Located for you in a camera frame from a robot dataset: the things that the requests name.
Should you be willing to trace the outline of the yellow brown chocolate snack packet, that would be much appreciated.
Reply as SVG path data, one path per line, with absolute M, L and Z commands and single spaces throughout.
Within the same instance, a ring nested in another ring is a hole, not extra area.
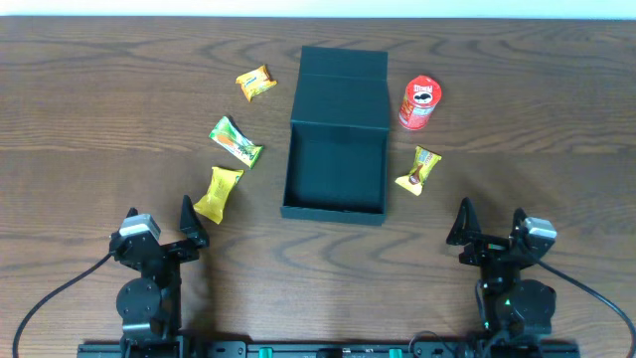
M 441 159 L 441 155 L 417 146 L 410 171 L 398 177 L 395 183 L 411 194 L 419 196 L 430 172 Z

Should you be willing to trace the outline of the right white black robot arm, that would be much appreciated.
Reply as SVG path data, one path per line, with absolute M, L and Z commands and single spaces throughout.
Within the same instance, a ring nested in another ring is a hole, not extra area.
M 470 199 L 461 201 L 446 243 L 463 249 L 458 255 L 461 264 L 480 269 L 478 306 L 492 337 L 522 345 L 536 344 L 552 333 L 557 294 L 538 280 L 522 279 L 521 271 L 534 266 L 556 237 L 550 221 L 530 217 L 521 208 L 513 215 L 508 237 L 485 234 Z

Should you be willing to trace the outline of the orange cracker snack packet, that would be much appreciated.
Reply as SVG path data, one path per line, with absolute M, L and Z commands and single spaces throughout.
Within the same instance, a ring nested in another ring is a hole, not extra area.
M 236 84 L 240 86 L 246 99 L 252 101 L 256 95 L 275 87 L 277 81 L 270 76 L 267 66 L 262 65 L 253 71 L 238 76 Z

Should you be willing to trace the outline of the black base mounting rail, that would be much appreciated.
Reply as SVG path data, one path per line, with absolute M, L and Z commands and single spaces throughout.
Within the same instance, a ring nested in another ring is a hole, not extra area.
M 204 344 L 174 343 L 133 347 L 122 351 L 118 344 L 82 344 L 78 358 L 195 357 L 195 358 L 438 358 L 463 357 L 456 342 L 419 341 L 408 344 L 247 344 L 213 341 Z

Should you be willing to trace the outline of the dark green open gift box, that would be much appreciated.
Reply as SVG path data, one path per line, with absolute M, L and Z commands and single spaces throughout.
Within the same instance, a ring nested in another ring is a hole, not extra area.
M 302 48 L 282 217 L 369 226 L 385 221 L 388 61 L 386 52 Z

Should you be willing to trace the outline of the red Pringles can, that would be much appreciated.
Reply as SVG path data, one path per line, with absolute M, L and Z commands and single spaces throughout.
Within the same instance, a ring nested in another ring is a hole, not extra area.
M 398 112 L 400 124 L 409 130 L 423 129 L 442 99 L 442 89 L 428 76 L 418 76 L 405 88 Z

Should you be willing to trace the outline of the green orange snack packet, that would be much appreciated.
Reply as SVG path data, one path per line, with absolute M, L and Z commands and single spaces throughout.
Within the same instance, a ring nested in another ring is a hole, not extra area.
M 227 116 L 219 120 L 209 137 L 249 168 L 254 166 L 263 149 L 246 138 Z

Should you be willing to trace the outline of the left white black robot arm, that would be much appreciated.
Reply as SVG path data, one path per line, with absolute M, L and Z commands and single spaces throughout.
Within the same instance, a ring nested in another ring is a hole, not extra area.
M 199 250 L 210 244 L 189 196 L 183 197 L 180 232 L 183 240 L 162 245 L 153 217 L 132 208 L 110 236 L 109 253 L 114 260 L 140 273 L 116 298 L 123 351 L 168 343 L 181 328 L 180 266 L 196 261 Z

